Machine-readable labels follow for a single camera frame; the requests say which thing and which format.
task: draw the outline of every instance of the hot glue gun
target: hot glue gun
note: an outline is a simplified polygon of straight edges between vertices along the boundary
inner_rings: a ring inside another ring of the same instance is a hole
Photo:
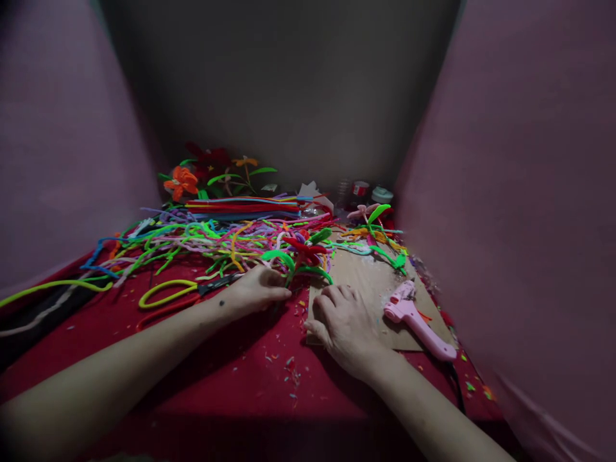
[[[396,324],[405,321],[437,359],[453,361],[458,355],[456,349],[441,340],[430,329],[430,326],[426,324],[417,311],[413,300],[415,300],[415,283],[412,280],[404,281],[389,298],[389,303],[383,308],[385,316]]]

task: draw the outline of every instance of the yellow scissor handle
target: yellow scissor handle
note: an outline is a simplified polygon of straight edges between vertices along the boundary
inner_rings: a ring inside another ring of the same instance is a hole
[[[167,298],[163,298],[162,300],[158,300],[157,302],[146,303],[148,299],[154,295],[156,292],[164,289],[168,286],[188,286],[186,289],[181,290],[173,295],[169,295]],[[174,279],[167,282],[163,282],[162,284],[157,285],[156,287],[151,288],[149,291],[145,292],[143,296],[139,299],[139,308],[141,309],[150,309],[160,305],[164,305],[167,302],[175,300],[176,298],[181,297],[188,292],[192,292],[197,288],[197,283],[193,281],[189,281],[186,279]]]

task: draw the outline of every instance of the plastic container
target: plastic container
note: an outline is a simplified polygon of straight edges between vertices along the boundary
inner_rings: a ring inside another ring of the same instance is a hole
[[[377,186],[372,191],[372,195],[370,196],[370,205],[374,203],[386,204],[391,203],[393,199],[393,192],[388,191],[387,189]]]

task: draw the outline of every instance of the cardboard sheet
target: cardboard sheet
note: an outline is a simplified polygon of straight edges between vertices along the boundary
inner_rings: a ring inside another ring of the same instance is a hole
[[[379,244],[379,246],[390,255],[394,255],[389,246],[385,244]],[[415,272],[413,265],[408,260],[405,269],[408,276],[403,277],[402,275],[397,275],[393,268],[383,261],[381,257],[374,257],[372,255],[362,256],[347,252],[346,250],[338,250],[332,262],[330,274],[334,279],[334,284],[348,284],[361,293],[366,308],[373,314],[381,341],[390,348],[403,351],[423,351],[424,349],[406,323],[395,324],[383,315],[383,306],[389,301],[391,294],[403,281],[407,278],[415,278],[415,287],[417,289],[415,306],[426,316],[432,318],[432,321],[428,323],[432,330],[441,339],[457,349],[458,346],[451,332],[449,332],[443,318],[441,318],[438,309]],[[312,301],[315,296],[321,293],[324,287],[323,283],[315,278],[312,279],[308,310],[309,319],[314,319]],[[311,345],[318,345],[320,343],[316,336],[310,333],[308,334],[307,342]]]

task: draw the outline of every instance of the hand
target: hand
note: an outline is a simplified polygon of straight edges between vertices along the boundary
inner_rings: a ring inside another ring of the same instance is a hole
[[[285,289],[279,272],[258,265],[220,293],[220,302],[232,304],[234,319],[265,310],[271,302],[286,300],[291,291]]]
[[[379,341],[375,320],[361,295],[349,286],[328,286],[314,303],[325,324],[311,320],[304,327],[323,342],[344,370],[366,382],[380,355],[389,350]]]

